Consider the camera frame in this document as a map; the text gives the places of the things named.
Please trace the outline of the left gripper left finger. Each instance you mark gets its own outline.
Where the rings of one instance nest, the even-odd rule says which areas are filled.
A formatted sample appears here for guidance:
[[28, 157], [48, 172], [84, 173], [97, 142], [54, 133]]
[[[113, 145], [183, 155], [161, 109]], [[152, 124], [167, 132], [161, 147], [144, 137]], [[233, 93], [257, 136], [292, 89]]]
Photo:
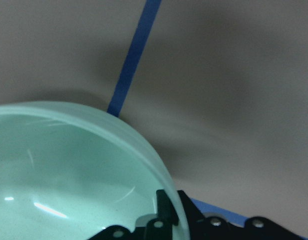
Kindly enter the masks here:
[[137, 219], [134, 231], [122, 225], [111, 225], [91, 237], [92, 240], [171, 240], [173, 226], [179, 224], [176, 210], [162, 189], [156, 191], [157, 213]]

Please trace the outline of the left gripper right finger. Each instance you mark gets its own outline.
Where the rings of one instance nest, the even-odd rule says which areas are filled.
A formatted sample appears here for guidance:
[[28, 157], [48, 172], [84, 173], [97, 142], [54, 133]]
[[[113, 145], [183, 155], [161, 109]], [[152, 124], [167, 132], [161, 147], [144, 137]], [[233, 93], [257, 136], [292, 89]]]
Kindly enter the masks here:
[[254, 216], [234, 224], [216, 213], [203, 214], [184, 191], [178, 191], [192, 240], [303, 240], [274, 221]]

